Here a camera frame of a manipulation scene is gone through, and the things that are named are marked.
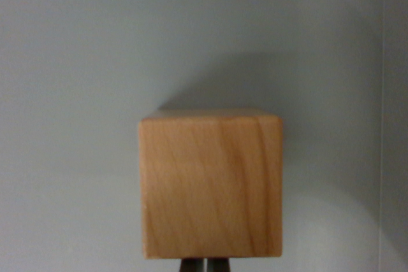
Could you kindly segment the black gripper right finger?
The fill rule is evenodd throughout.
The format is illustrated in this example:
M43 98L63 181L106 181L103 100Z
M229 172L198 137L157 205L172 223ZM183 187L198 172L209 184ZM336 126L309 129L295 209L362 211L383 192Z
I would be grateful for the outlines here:
M230 260L228 258L208 258L207 272L230 272Z

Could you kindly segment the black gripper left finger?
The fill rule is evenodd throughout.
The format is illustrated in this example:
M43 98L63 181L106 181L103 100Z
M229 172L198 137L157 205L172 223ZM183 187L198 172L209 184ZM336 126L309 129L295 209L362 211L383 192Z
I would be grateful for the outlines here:
M204 259L182 259L179 272L204 272Z

